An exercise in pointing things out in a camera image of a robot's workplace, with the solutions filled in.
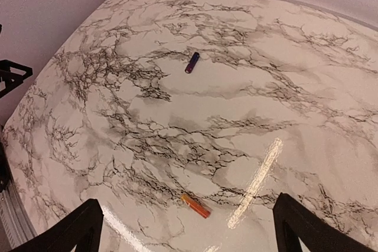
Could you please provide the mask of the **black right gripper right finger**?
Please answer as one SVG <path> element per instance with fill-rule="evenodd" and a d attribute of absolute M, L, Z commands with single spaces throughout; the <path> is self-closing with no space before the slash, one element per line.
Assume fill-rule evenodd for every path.
<path fill-rule="evenodd" d="M 273 207 L 279 251 L 372 251 L 326 224 L 289 194 L 279 194 Z"/>

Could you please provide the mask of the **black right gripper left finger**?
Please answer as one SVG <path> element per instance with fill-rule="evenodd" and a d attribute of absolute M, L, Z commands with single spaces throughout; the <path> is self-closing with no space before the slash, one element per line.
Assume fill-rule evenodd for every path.
<path fill-rule="evenodd" d="M 98 200 L 88 199 L 56 225 L 13 251 L 98 251 L 103 217 Z"/>

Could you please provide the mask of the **purple blue battery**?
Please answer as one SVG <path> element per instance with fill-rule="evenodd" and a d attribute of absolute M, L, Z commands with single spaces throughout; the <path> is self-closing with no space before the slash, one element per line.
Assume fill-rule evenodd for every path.
<path fill-rule="evenodd" d="M 185 68 L 185 72 L 187 74 L 190 74 L 193 71 L 195 65 L 197 64 L 197 62 L 199 60 L 199 58 L 200 58 L 200 54 L 198 52 L 195 52 L 192 55 L 191 59 L 189 60 L 189 63 L 187 64 L 187 66 Z"/>

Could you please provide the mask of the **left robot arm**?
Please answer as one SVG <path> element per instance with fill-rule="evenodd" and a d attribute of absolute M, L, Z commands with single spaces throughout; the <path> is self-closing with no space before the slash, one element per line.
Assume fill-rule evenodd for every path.
<path fill-rule="evenodd" d="M 1 98 L 20 86 L 32 75 L 33 70 L 31 67 L 11 60 L 1 60 Z"/>

